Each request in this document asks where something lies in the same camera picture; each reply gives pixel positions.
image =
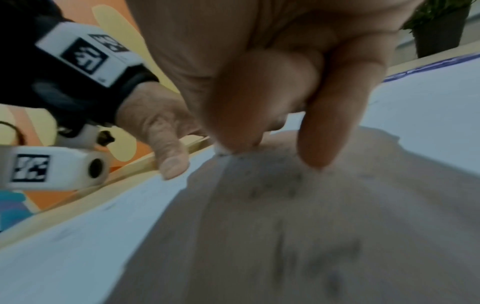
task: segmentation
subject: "colorful wall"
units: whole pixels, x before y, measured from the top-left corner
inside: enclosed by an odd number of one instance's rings
[[[161,83],[177,91],[154,63],[124,0],[55,0],[55,2],[63,10],[66,18],[100,26],[120,43],[140,54]],[[18,126],[25,133],[27,144],[30,146],[48,146],[54,142],[55,121],[45,110],[0,105],[0,120]],[[114,143],[105,148],[112,155],[111,172],[151,153],[147,145],[137,142],[125,131],[117,127],[105,129],[109,129],[116,138]],[[7,127],[0,128],[0,144],[15,144],[14,131]],[[71,191],[0,190],[0,231],[33,213],[54,206],[71,194]]]

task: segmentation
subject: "cable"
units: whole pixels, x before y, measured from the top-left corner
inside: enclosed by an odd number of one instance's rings
[[[19,146],[24,146],[25,145],[25,143],[26,143],[25,135],[20,131],[19,128],[12,125],[11,123],[8,123],[8,122],[5,122],[5,121],[0,121],[0,125],[6,125],[8,127],[11,127],[12,129],[14,129],[15,133],[16,133],[16,140],[18,141],[18,145]]]

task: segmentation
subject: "hand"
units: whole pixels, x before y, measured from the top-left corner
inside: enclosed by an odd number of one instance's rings
[[[202,135],[181,96],[157,82],[139,84],[132,91],[116,113],[116,124],[150,145],[164,179],[189,167],[189,153],[179,139]]]
[[[384,78],[421,0],[127,0],[158,66],[214,139],[248,149],[304,106],[300,157],[323,167]]]

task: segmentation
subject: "potted plant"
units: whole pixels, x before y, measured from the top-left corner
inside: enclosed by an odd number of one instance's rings
[[[415,38],[419,58],[459,46],[470,6],[476,0],[426,0],[403,25]]]

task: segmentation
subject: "black pot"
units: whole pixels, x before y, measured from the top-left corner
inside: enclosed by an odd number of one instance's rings
[[[412,30],[419,58],[459,46],[470,7],[460,9]]]

